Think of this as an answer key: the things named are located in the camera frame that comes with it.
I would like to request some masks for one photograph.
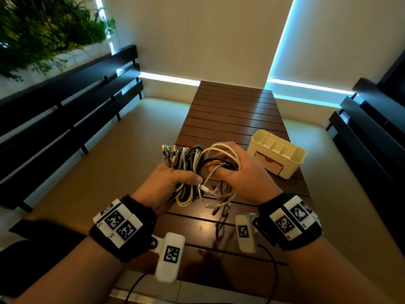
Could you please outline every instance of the white plastic device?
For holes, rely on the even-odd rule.
[[[259,231],[252,224],[256,217],[256,213],[244,213],[235,216],[236,234],[242,252],[256,253],[257,251],[256,237]]]
[[[159,254],[159,261],[155,271],[155,278],[159,282],[174,282],[179,273],[181,256],[183,255],[185,236],[167,233],[165,238],[155,235],[156,246],[150,251]]]
[[[306,155],[303,148],[262,129],[252,136],[247,152],[265,169],[284,179],[292,176]]]

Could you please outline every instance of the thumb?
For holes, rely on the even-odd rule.
[[[216,168],[216,166],[212,165],[208,168],[209,172],[212,172]],[[227,182],[227,178],[235,171],[231,171],[230,169],[226,169],[223,167],[219,167],[215,170],[211,177],[215,177],[219,180],[224,180]]]
[[[182,171],[180,169],[174,170],[172,177],[176,184],[190,184],[191,186],[196,186],[203,182],[200,175],[192,171]]]

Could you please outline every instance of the green foliage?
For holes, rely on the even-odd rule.
[[[49,61],[63,71],[66,60],[55,56],[101,44],[114,29],[114,19],[102,19],[99,12],[92,17],[83,2],[0,0],[0,75],[22,81],[15,71],[46,74]]]

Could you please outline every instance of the left hand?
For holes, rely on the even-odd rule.
[[[192,171],[169,168],[162,162],[131,197],[151,208],[159,216],[167,212],[174,204],[174,201],[169,202],[169,198],[177,184],[196,186],[202,181],[201,176]]]

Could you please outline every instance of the forearm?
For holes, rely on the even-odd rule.
[[[301,289],[319,303],[392,303],[324,236],[284,253]]]
[[[109,295],[124,263],[87,237],[14,304],[98,304]]]

